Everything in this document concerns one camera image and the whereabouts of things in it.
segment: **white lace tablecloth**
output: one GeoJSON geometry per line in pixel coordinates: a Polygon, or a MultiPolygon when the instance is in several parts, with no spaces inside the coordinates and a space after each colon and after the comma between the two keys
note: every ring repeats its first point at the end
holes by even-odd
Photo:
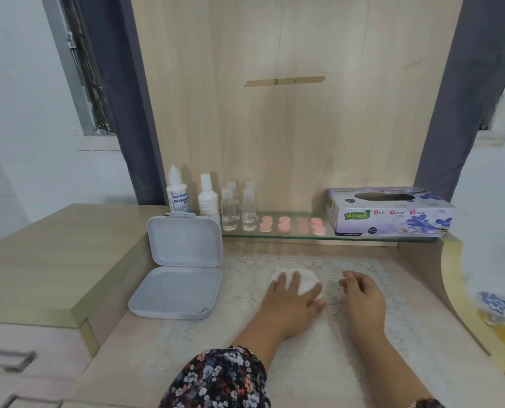
{"type": "Polygon", "coordinates": [[[323,283],[328,306],[312,329],[283,343],[268,375],[271,397],[364,401],[364,366],[349,340],[343,317],[342,271],[370,275],[387,302],[385,333],[392,345],[438,399],[453,406],[460,387],[425,329],[375,260],[290,256],[229,256],[224,259],[215,310],[200,321],[168,320],[148,352],[142,373],[162,374],[166,389],[182,367],[206,349],[229,345],[258,310],[277,266],[312,270],[323,283]]]}

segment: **drawer handle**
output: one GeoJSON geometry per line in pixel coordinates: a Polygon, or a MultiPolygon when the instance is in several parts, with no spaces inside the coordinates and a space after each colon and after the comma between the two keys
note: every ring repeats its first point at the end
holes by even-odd
{"type": "Polygon", "coordinates": [[[64,400],[60,399],[58,401],[53,401],[50,399],[39,399],[39,398],[29,398],[29,397],[19,397],[16,394],[11,394],[7,399],[5,399],[5,402],[3,405],[0,406],[0,408],[10,408],[12,403],[14,401],[25,401],[25,402],[35,402],[35,403],[40,403],[40,404],[53,404],[54,408],[61,408],[61,406],[64,404],[64,400]]]}
{"type": "Polygon", "coordinates": [[[35,351],[17,352],[0,350],[0,356],[22,357],[22,361],[20,361],[17,365],[0,364],[0,367],[3,368],[5,372],[14,372],[19,374],[20,372],[24,371],[35,358],[37,358],[37,353],[35,351]]]}

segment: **floral sleeve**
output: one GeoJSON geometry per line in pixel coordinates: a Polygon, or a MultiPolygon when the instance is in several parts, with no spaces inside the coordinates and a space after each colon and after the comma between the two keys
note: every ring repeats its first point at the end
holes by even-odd
{"type": "Polygon", "coordinates": [[[202,352],[184,367],[160,402],[160,408],[270,406],[264,365],[241,347],[202,352]]]}

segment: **tissue box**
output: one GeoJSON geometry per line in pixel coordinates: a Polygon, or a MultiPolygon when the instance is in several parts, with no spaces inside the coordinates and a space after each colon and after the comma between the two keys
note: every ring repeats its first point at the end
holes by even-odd
{"type": "Polygon", "coordinates": [[[339,236],[441,237],[454,206],[421,188],[330,188],[326,214],[339,236]]]}

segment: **person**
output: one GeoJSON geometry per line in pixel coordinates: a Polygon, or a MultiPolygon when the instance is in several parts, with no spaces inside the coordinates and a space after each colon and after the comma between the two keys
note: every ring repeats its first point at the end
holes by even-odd
{"type": "MultiPolygon", "coordinates": [[[[303,295],[298,295],[299,284],[299,273],[288,289],[285,273],[273,281],[260,310],[231,346],[192,359],[160,408],[269,408],[266,378],[277,349],[307,331],[326,306],[317,299],[320,283],[303,295]]],[[[385,337],[385,299],[373,279],[346,271],[340,286],[351,340],[366,366],[376,408],[443,408],[385,337]]]]}

